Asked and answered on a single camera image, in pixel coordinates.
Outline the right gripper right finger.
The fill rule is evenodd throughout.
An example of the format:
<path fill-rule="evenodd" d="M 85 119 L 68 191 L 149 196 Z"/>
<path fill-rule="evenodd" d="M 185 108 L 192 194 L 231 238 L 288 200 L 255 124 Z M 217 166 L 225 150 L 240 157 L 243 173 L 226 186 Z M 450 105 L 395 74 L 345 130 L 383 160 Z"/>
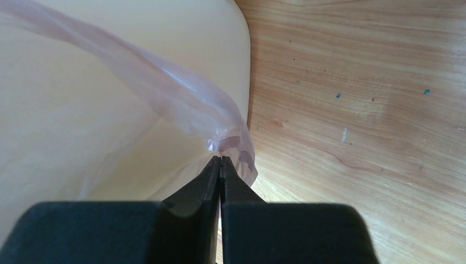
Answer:
<path fill-rule="evenodd" d="M 355 208 L 337 203 L 272 203 L 220 164 L 224 263 L 378 263 Z"/>

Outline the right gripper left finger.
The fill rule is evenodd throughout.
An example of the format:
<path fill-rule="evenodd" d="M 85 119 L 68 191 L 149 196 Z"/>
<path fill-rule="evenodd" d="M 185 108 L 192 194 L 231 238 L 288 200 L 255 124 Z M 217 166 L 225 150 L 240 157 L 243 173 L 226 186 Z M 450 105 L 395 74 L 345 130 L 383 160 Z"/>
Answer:
<path fill-rule="evenodd" d="M 214 263 L 221 159 L 162 201 L 40 202 L 16 222 L 1 263 Z"/>

